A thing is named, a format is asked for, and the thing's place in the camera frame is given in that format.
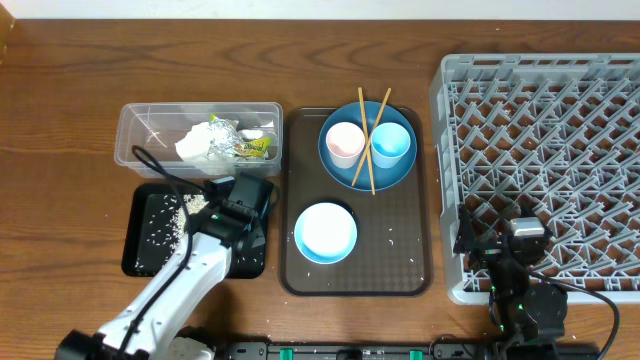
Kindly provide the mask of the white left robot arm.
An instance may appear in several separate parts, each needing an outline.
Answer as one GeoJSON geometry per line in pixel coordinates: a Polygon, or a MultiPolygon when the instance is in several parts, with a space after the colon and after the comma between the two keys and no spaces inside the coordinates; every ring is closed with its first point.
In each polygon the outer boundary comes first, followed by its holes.
{"type": "Polygon", "coordinates": [[[267,203],[219,200],[188,213],[185,235],[144,290],[89,336],[71,331],[59,359],[156,359],[165,355],[196,306],[228,277],[234,256],[264,234],[267,203]]]}

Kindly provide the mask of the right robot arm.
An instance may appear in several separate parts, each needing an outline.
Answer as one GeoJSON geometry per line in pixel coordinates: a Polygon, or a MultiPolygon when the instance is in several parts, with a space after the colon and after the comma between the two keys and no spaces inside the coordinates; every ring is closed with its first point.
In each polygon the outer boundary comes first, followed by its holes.
{"type": "Polygon", "coordinates": [[[465,206],[458,208],[459,228],[453,252],[468,256],[473,270],[489,273],[490,315],[502,335],[477,358],[558,359],[556,339],[565,334],[567,292],[558,285],[531,281],[529,267],[544,255],[551,231],[528,208],[507,221],[495,241],[475,233],[465,206]]]}

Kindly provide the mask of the pile of white rice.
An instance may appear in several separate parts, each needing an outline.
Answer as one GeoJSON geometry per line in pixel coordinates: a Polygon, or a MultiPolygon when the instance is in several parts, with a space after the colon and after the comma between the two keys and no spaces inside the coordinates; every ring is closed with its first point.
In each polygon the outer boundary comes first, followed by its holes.
{"type": "MultiPolygon", "coordinates": [[[[208,204],[208,201],[203,195],[184,195],[183,201],[186,205],[187,213],[189,215],[198,213],[208,204]]],[[[181,207],[178,207],[170,221],[172,235],[177,239],[180,239],[184,235],[185,223],[186,215],[183,209],[181,207]]]]}

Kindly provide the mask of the white paper napkin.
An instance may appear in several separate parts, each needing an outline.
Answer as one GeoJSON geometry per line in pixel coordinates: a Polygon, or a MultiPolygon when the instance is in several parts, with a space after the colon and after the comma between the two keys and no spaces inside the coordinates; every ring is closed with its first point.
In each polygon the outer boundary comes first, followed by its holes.
{"type": "Polygon", "coordinates": [[[193,165],[196,169],[206,175],[231,175],[239,170],[246,169],[253,165],[263,165],[269,159],[269,148],[276,144],[276,136],[271,131],[260,129],[242,129],[238,134],[243,141],[250,141],[262,137],[271,139],[271,146],[268,148],[268,156],[265,159],[259,158],[214,158],[207,157],[209,150],[210,132],[207,130],[209,121],[194,125],[186,136],[175,144],[175,149],[182,161],[193,165]]]}

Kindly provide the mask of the light blue bowl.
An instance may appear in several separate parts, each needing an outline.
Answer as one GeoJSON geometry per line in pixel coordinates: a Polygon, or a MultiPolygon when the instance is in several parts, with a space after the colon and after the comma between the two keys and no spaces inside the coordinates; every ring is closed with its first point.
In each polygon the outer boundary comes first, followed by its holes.
{"type": "Polygon", "coordinates": [[[306,208],[295,222],[294,241],[309,261],[330,265],[344,260],[355,248],[358,228],[345,207],[331,202],[306,208]]]}

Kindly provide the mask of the yellow green snack packet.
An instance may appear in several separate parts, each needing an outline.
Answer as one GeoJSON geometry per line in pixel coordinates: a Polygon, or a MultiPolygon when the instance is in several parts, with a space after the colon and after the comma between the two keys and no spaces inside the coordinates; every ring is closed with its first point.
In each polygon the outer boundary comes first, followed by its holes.
{"type": "Polygon", "coordinates": [[[236,156],[243,158],[265,159],[268,156],[268,148],[271,146],[269,137],[262,137],[250,141],[240,141],[234,145],[236,156]]]}

